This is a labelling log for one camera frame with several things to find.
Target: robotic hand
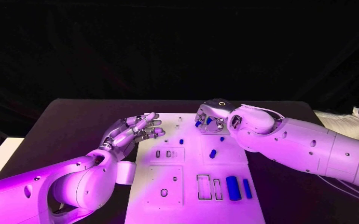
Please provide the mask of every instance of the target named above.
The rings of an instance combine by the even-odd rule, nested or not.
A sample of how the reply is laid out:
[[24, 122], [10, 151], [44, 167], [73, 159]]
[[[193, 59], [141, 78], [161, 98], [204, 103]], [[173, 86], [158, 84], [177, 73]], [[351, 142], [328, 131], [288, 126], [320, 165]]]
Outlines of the robotic hand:
[[268, 109], [243, 104], [235, 108], [223, 99], [200, 105], [194, 121], [203, 134], [220, 132], [226, 125], [239, 146], [287, 167], [359, 185], [356, 139]]
[[[0, 180], [1, 223], [73, 223], [106, 203], [114, 185], [132, 184], [135, 163], [121, 161], [134, 143], [163, 136], [158, 114], [119, 119], [85, 156]], [[53, 213], [47, 193], [62, 204]]]

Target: table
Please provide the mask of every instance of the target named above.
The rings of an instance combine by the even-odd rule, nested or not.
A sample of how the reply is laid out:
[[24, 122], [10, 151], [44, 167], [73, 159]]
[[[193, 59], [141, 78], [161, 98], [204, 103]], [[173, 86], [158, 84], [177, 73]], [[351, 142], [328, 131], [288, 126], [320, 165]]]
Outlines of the table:
[[[0, 179], [83, 156], [98, 147], [104, 131], [118, 118], [151, 111], [194, 113], [203, 101], [54, 100], [0, 171]], [[230, 102], [236, 107], [243, 103], [268, 108], [321, 125], [304, 102]], [[135, 153], [137, 148], [127, 161], [135, 161]], [[359, 222], [356, 198], [315, 175], [287, 168], [259, 153], [248, 152], [246, 157], [266, 223]], [[124, 223], [128, 195], [129, 186], [115, 185], [104, 207], [78, 223]]]

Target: wire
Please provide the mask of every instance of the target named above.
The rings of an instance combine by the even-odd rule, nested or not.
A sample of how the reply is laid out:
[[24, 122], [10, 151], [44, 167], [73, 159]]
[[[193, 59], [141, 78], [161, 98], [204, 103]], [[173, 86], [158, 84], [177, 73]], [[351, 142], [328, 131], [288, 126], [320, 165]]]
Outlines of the wire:
[[359, 199], [359, 197], [354, 195], [354, 194], [351, 194], [351, 193], [349, 193], [347, 191], [344, 191], [341, 188], [339, 188], [334, 184], [331, 184], [330, 182], [327, 182], [321, 177], [320, 177], [320, 179], [327, 183], [327, 184], [330, 184], [336, 189], [339, 189], [343, 193], [347, 193], [349, 195], [351, 195], [354, 198], [357, 198]]
[[337, 181], [339, 181], [350, 190], [353, 190], [356, 193], [359, 193], [359, 190], [354, 189], [350, 185], [347, 185], [341, 180], [337, 179]]

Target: black backdrop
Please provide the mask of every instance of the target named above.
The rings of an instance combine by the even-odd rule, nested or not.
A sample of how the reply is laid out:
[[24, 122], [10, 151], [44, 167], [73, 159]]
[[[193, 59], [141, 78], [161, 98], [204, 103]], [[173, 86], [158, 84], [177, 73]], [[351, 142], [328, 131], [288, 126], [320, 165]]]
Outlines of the black backdrop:
[[56, 98], [295, 100], [350, 113], [359, 0], [1, 0], [0, 131]]

